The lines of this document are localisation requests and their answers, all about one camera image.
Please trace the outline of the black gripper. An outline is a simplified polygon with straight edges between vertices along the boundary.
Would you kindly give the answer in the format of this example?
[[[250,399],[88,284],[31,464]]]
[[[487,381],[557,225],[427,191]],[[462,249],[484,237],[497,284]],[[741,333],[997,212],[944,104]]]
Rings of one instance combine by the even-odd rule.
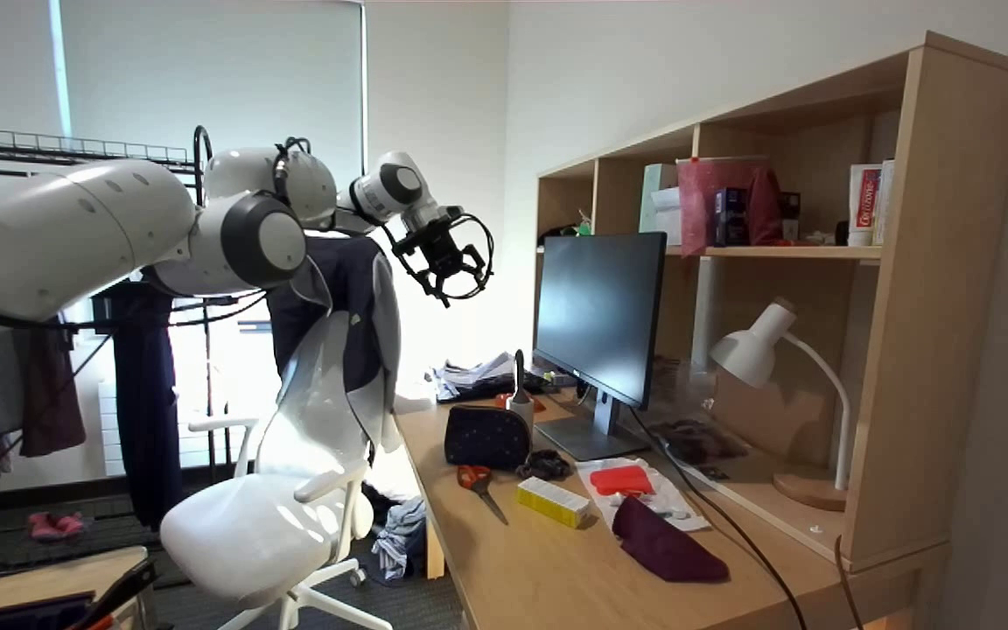
[[[462,207],[445,207],[427,225],[411,225],[393,241],[398,265],[441,305],[470,302],[494,275],[494,231]]]

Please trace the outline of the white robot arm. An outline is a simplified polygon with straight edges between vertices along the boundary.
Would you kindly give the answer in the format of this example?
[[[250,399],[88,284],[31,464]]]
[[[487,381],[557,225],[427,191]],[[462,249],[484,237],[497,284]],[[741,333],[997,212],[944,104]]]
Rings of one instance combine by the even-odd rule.
[[[416,161],[385,153],[346,190],[297,137],[229,149],[202,172],[202,199],[155,161],[92,161],[0,197],[0,325],[43,325],[126,273],[173,295],[276,287],[305,268],[305,231],[372,237],[441,305],[494,275],[494,235],[439,202]]]

